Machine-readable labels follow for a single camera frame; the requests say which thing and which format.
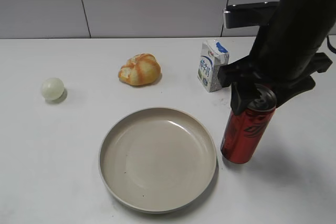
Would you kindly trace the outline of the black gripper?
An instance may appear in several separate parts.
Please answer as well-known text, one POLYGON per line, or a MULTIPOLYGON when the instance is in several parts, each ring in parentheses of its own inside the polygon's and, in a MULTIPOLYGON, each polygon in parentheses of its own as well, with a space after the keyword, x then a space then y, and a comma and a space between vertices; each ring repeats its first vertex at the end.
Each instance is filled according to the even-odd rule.
POLYGON ((311 47, 294 39, 271 47, 257 38, 248 56, 221 66, 217 74, 223 88, 231 85, 230 107, 233 113, 240 115, 259 98, 255 83, 273 86, 276 108, 312 90, 315 81, 311 74, 326 72, 332 64, 324 52, 318 52, 321 45, 318 43, 311 47))

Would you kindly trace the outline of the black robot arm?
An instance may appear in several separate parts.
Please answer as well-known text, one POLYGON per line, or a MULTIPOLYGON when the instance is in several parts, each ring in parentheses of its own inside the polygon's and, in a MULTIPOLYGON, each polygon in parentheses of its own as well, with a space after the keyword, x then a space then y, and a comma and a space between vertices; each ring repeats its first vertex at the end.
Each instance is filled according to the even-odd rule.
POLYGON ((232 89, 230 106, 236 115, 259 97, 258 84, 272 90, 281 106, 312 90, 312 74, 332 64, 319 48, 335 24, 335 0, 228 5, 223 16, 227 29, 259 28, 250 53, 218 71, 221 86, 232 89))

